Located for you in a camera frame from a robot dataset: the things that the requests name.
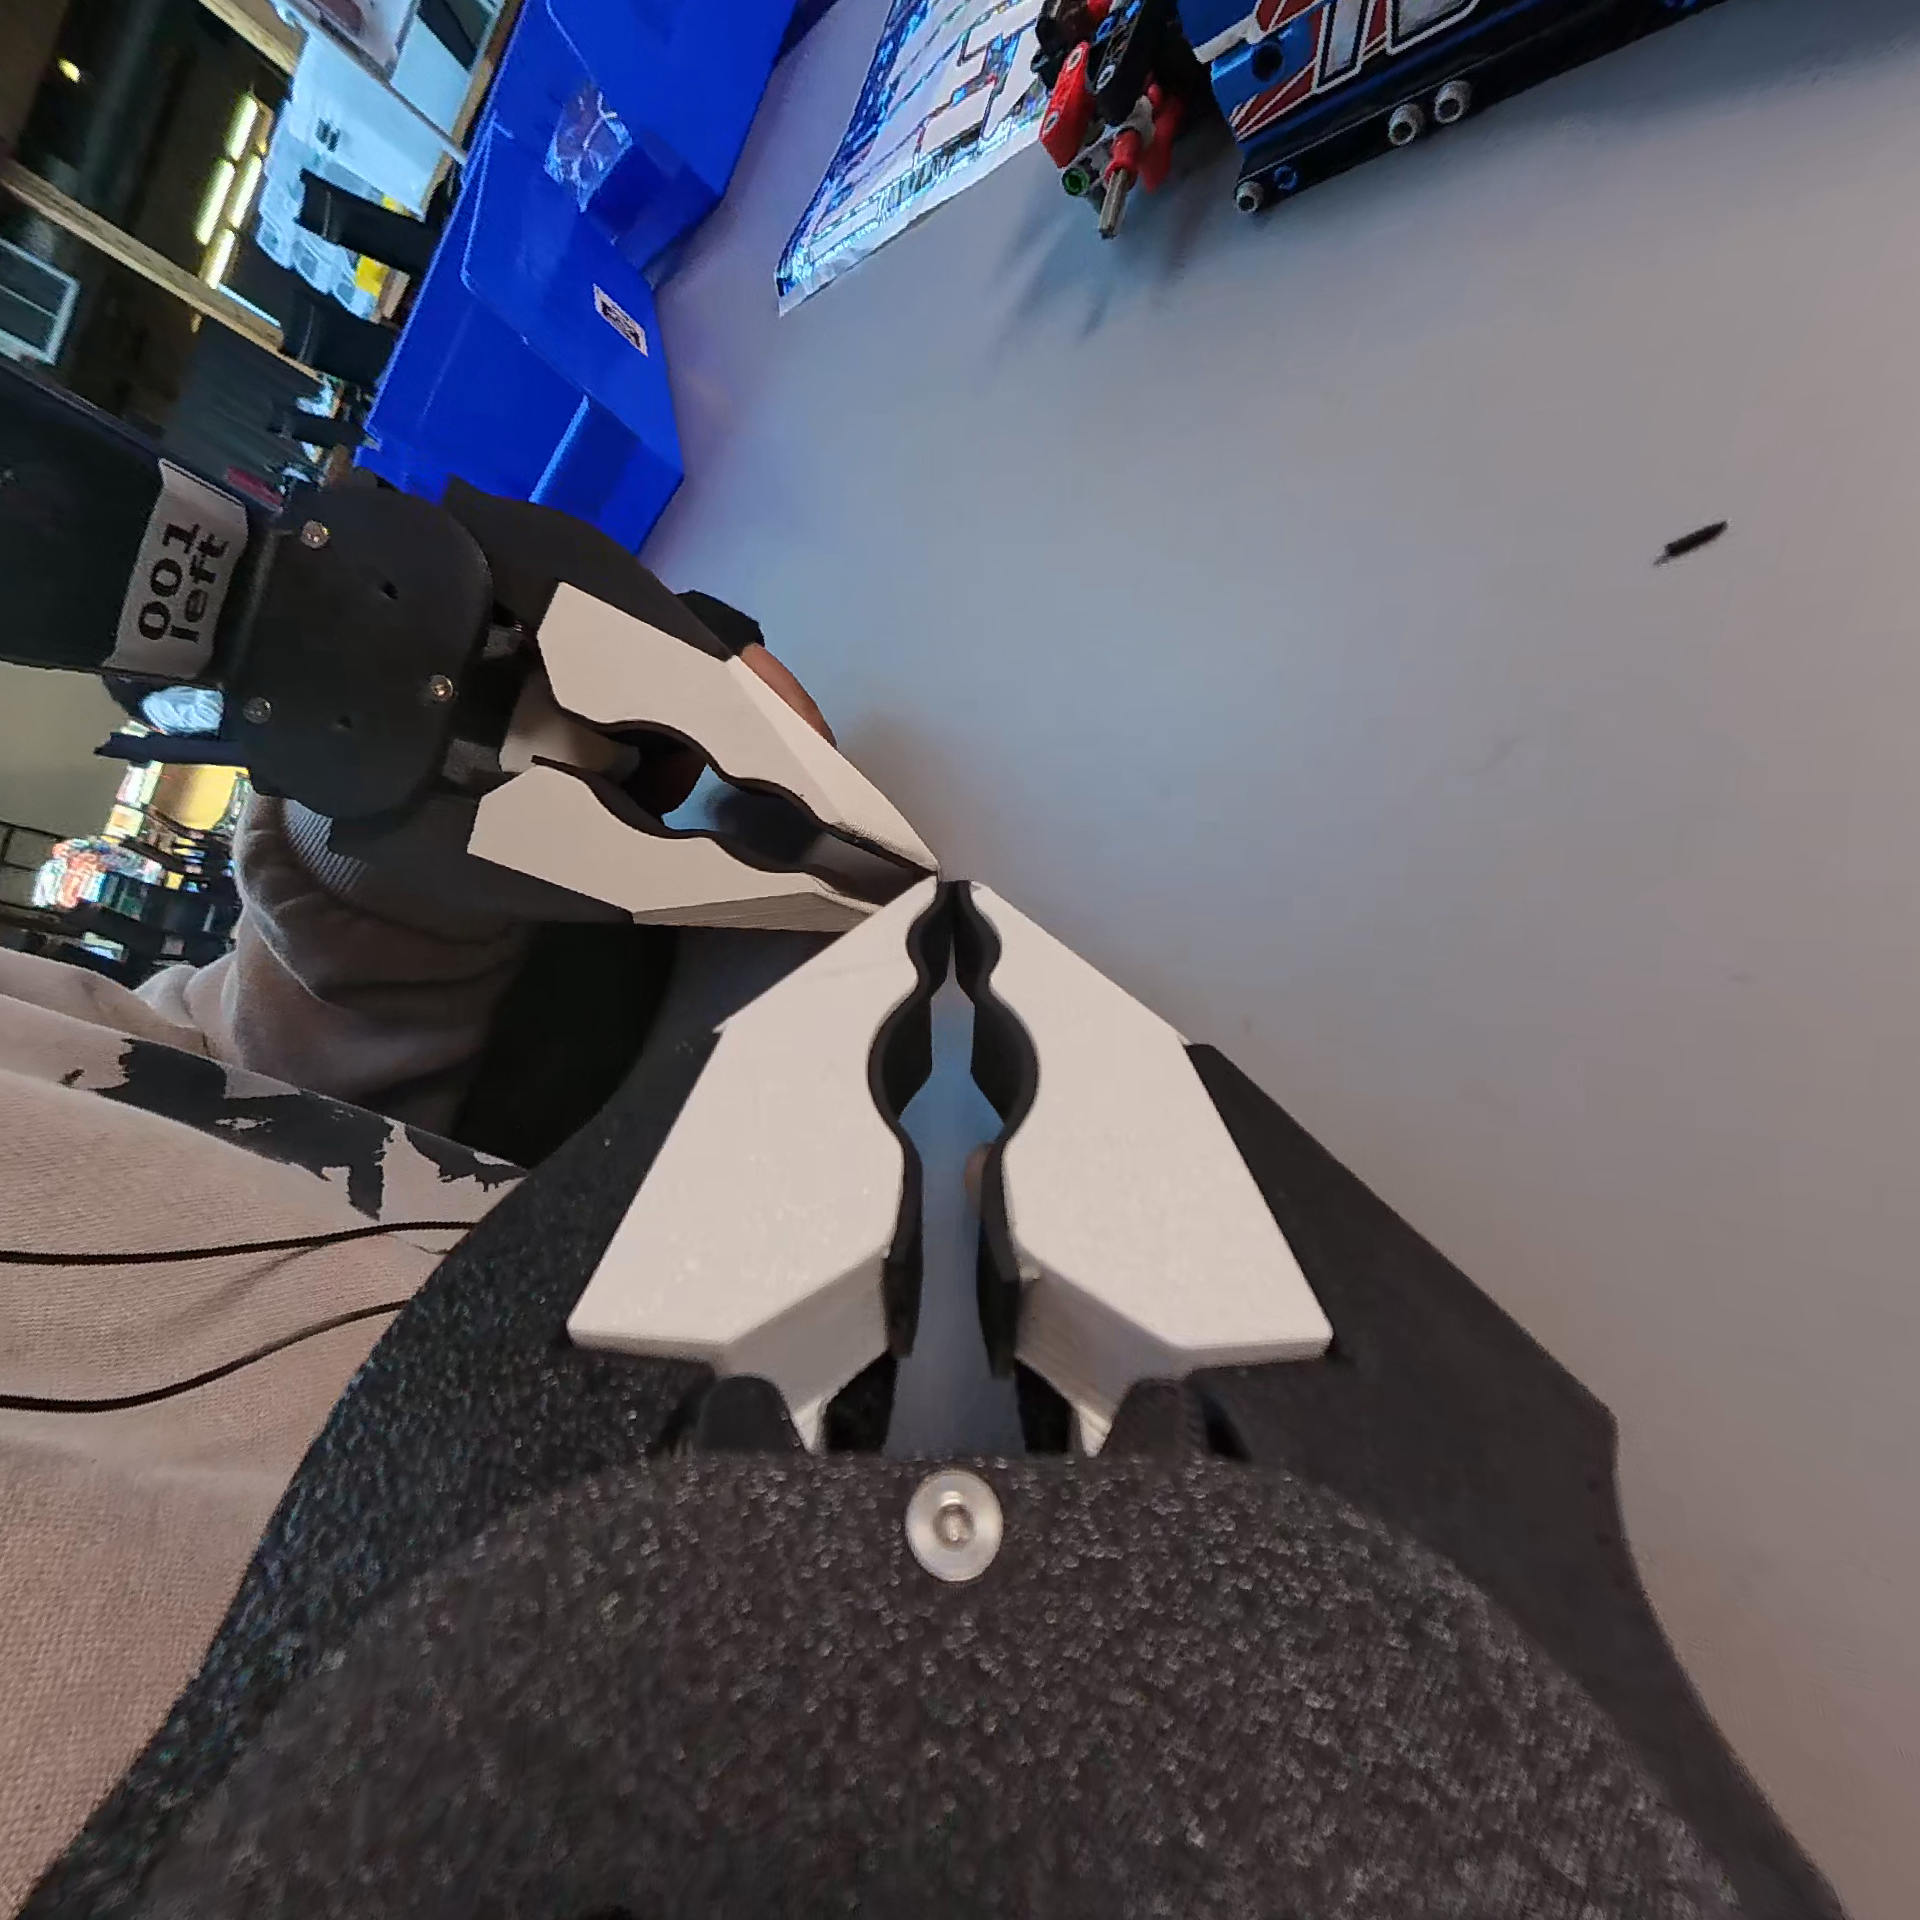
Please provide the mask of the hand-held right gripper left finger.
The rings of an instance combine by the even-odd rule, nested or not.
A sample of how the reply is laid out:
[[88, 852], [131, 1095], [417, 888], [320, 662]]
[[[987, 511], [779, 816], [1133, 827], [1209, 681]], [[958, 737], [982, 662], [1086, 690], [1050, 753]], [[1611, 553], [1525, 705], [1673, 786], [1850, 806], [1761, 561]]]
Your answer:
[[831, 1400], [894, 1349], [907, 1152], [873, 1054], [921, 989], [907, 941], [939, 901], [919, 880], [715, 1026], [566, 1320], [575, 1349], [763, 1381], [824, 1450]]

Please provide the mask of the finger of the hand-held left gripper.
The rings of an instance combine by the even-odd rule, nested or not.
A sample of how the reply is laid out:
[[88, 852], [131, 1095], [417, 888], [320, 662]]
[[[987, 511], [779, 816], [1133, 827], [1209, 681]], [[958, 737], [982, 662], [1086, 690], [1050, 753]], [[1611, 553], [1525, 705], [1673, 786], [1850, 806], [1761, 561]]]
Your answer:
[[506, 779], [594, 733], [650, 730], [699, 750], [736, 786], [795, 805], [830, 840], [872, 852], [882, 867], [935, 872], [928, 848], [872, 780], [733, 656], [715, 656], [636, 615], [560, 587], [538, 633], [549, 714], [522, 696], [502, 763]]
[[904, 894], [900, 871], [776, 867], [714, 831], [666, 829], [608, 780], [549, 761], [480, 799], [467, 852], [639, 927], [841, 934]]

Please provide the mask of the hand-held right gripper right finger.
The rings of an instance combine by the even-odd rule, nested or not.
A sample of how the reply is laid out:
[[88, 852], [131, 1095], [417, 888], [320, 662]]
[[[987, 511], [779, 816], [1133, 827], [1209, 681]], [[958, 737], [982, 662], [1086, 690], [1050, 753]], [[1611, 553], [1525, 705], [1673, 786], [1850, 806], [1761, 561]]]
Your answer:
[[976, 1300], [995, 1374], [1097, 1454], [1144, 1383], [1316, 1364], [1331, 1323], [1187, 1041], [983, 884], [956, 888], [977, 1170]]

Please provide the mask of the person's left forearm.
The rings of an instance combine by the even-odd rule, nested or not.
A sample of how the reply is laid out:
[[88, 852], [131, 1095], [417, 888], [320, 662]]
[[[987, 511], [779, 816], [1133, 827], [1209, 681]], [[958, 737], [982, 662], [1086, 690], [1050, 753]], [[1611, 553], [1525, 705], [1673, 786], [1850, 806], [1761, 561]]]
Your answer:
[[676, 936], [474, 857], [474, 820], [436, 797], [373, 835], [255, 795], [229, 950], [135, 996], [227, 1066], [542, 1164], [636, 1066]]

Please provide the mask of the lego instruction booklet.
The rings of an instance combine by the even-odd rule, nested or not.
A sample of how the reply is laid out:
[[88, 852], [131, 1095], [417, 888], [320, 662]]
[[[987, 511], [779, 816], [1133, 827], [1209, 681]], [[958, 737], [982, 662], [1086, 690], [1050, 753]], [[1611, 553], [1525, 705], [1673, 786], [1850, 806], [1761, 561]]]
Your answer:
[[776, 268], [788, 316], [1038, 142], [1041, 3], [891, 3]]

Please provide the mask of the red black lego assembly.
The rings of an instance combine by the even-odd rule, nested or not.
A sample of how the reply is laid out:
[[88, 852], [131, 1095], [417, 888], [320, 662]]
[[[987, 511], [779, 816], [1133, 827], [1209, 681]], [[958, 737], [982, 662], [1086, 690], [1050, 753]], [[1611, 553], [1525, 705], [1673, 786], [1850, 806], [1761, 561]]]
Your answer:
[[1204, 71], [1173, 3], [1044, 3], [1033, 28], [1038, 145], [1110, 242], [1132, 200], [1164, 182]]

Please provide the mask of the blue lego car model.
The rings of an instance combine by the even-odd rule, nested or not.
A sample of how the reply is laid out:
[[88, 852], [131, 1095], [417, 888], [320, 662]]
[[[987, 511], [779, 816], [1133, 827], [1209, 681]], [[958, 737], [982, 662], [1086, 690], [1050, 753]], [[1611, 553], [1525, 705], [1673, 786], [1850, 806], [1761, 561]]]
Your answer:
[[1237, 156], [1235, 210], [1260, 218], [1388, 152], [1710, 12], [1707, 3], [1257, 4], [1182, 28]]

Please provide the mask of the person's left hand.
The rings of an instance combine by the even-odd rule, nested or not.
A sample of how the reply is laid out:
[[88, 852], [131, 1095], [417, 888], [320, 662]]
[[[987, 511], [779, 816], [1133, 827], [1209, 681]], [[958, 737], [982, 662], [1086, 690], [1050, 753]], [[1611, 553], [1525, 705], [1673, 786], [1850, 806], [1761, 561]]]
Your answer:
[[821, 708], [799, 682], [799, 679], [759, 641], [745, 644], [738, 654], [752, 675], [758, 676], [799, 721], [804, 721], [830, 746], [838, 745], [834, 728]]

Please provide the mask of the blue storage bin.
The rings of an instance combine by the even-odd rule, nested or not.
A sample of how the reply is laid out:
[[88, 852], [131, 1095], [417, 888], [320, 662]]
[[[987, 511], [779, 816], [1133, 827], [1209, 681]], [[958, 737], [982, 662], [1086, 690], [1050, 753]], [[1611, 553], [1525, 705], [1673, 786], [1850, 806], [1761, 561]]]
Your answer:
[[482, 129], [529, 154], [637, 270], [720, 204], [795, 3], [532, 3]]
[[354, 458], [437, 503], [452, 481], [574, 516], [636, 555], [684, 481], [648, 281], [544, 156], [493, 127]]

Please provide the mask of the wooden storage shelf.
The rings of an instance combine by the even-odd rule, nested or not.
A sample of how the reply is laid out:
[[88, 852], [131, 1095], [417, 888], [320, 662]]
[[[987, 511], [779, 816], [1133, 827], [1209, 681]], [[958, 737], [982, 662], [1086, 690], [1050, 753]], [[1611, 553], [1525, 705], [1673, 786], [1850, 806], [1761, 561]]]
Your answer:
[[269, 498], [358, 441], [516, 4], [5, 3], [4, 371]]

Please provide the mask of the beige black printed shirt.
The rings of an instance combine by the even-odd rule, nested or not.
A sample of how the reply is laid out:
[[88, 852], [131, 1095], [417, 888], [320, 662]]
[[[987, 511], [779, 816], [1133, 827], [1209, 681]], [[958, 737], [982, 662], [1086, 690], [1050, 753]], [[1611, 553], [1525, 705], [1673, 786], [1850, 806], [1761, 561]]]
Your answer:
[[1, 1900], [164, 1725], [335, 1400], [520, 1169], [4, 952]]

